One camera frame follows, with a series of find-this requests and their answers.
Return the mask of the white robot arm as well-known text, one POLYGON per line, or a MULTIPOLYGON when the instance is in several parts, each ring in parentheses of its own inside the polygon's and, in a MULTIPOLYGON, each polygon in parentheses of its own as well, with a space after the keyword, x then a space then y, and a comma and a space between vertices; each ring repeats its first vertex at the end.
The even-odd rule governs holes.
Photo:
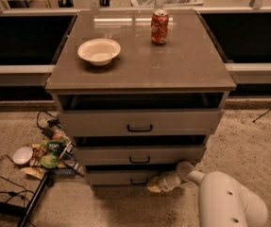
POLYGON ((189 162, 164 172, 147 184, 151 192, 168 192, 187 183, 198 186, 200 227, 263 227, 268 220, 265 202, 228 174, 205 174, 189 162))

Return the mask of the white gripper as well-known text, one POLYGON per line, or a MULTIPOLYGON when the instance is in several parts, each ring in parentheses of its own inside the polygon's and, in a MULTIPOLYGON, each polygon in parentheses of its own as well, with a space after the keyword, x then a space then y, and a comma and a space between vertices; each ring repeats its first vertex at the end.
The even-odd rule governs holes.
POLYGON ((156 176, 147 183, 147 189, 153 193, 169 192, 176 188, 185 188, 191 183, 182 180, 175 170, 163 172, 159 177, 156 176))

